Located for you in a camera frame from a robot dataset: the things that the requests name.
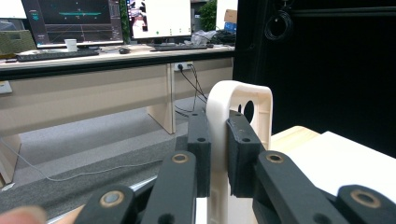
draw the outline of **monitor screen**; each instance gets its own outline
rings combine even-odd
[[[21,0],[0,0],[0,19],[26,19]]]
[[[132,39],[191,35],[190,0],[126,0]]]
[[[121,44],[119,0],[22,0],[37,47]]]

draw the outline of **white cup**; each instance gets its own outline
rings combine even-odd
[[[66,43],[67,51],[77,51],[76,39],[66,39],[64,43]]]

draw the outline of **finger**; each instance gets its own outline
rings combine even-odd
[[[45,224],[46,212],[38,206],[24,206],[0,215],[0,224]]]
[[[81,209],[83,207],[84,206],[80,206],[80,207],[76,208],[75,210],[67,213],[62,219],[57,221],[56,224],[73,224],[76,221],[76,218],[77,218],[79,212],[81,212]]]

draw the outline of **computer mouse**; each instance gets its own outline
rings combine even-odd
[[[122,47],[122,48],[119,49],[119,53],[120,54],[127,54],[127,53],[130,53],[130,52],[131,52],[131,50],[129,48],[126,48],[126,47]]]

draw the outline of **keyboard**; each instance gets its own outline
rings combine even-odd
[[[44,60],[86,57],[93,55],[99,55],[99,52],[94,50],[80,50],[80,51],[67,51],[67,52],[25,54],[25,55],[17,55],[17,60],[20,63],[26,63],[26,62],[36,62],[36,61],[44,61]]]
[[[156,46],[154,48],[156,51],[207,49],[206,46],[202,46],[202,45]]]

